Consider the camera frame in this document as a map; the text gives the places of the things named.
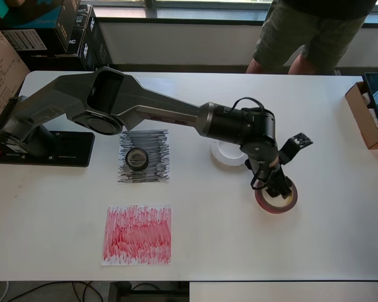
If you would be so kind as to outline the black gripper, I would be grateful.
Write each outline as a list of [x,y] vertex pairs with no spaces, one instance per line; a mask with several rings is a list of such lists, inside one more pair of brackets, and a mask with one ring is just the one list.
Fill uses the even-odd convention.
[[262,165],[260,167],[260,189],[266,189],[271,198],[279,196],[279,192],[283,199],[292,197],[292,187],[287,182],[287,178],[283,172],[281,165],[269,167]]

